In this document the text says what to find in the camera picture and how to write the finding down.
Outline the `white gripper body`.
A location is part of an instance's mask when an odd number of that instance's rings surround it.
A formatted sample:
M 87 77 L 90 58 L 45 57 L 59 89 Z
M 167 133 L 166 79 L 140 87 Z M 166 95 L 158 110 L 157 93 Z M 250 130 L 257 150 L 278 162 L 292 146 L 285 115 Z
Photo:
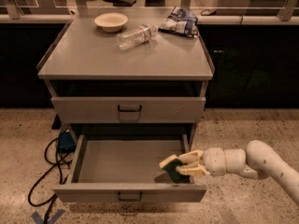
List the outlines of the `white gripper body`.
M 209 148 L 203 156 L 203 165 L 213 176 L 223 176 L 226 174 L 226 159 L 224 150 L 221 148 Z

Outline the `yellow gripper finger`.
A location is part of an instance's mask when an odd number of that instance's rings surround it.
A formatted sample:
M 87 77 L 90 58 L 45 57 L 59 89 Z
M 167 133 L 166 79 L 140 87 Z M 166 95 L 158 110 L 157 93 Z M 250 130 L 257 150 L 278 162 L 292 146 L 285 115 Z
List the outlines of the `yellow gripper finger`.
M 182 165 L 177 167 L 176 170 L 181 175 L 190 175 L 195 177 L 210 175 L 210 172 L 203 165 L 200 164 L 195 164 L 194 166 Z
M 178 158 L 184 163 L 184 164 L 192 164 L 192 163 L 200 163 L 202 156 L 204 154 L 203 150 L 196 149 L 194 151 L 185 153 L 180 155 Z

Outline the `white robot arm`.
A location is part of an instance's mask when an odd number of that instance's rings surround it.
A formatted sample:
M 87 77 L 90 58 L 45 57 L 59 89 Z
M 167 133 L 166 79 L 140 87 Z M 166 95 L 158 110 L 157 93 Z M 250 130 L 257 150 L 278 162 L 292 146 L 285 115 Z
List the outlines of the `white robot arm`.
M 299 204 L 299 173 L 276 151 L 259 140 L 250 141 L 246 149 L 209 148 L 178 157 L 183 162 L 176 168 L 181 175 L 239 175 L 248 179 L 273 178 L 290 198 Z

